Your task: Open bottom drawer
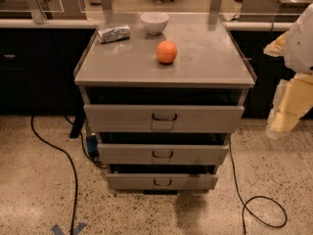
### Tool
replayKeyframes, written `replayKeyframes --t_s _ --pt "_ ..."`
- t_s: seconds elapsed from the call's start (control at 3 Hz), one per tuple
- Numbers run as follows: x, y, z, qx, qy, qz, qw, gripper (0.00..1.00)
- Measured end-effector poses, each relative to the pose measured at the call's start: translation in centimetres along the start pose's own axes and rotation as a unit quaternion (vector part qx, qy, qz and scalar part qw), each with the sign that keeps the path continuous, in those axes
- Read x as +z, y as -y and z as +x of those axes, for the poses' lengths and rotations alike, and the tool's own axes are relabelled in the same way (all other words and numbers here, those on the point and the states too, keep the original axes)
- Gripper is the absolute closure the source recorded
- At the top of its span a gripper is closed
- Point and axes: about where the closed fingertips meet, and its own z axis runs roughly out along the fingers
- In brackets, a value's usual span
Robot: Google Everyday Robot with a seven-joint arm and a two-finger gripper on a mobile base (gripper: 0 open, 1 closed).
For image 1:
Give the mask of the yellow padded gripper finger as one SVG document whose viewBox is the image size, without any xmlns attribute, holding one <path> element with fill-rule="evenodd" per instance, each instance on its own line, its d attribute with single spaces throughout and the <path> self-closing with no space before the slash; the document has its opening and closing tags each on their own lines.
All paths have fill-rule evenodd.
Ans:
<svg viewBox="0 0 313 235">
<path fill-rule="evenodd" d="M 312 108 L 312 74 L 297 73 L 291 80 L 281 79 L 267 119 L 266 135 L 272 139 L 287 136 Z"/>
</svg>

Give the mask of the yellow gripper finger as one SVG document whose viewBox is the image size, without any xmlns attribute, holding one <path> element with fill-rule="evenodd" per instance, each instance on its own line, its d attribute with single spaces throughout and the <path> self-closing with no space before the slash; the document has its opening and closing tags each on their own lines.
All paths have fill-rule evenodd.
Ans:
<svg viewBox="0 0 313 235">
<path fill-rule="evenodd" d="M 271 57 L 283 57 L 285 55 L 288 34 L 287 31 L 281 34 L 264 48 L 263 53 Z"/>
</svg>

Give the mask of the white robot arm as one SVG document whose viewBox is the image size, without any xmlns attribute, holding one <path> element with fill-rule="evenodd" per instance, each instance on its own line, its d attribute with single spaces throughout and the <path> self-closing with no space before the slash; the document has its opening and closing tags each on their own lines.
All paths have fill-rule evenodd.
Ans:
<svg viewBox="0 0 313 235">
<path fill-rule="evenodd" d="M 276 87 L 273 108 L 265 133 L 272 139 L 287 136 L 313 108 L 313 5 L 309 5 L 291 28 L 265 47 L 272 57 L 283 57 L 295 72 Z"/>
</svg>

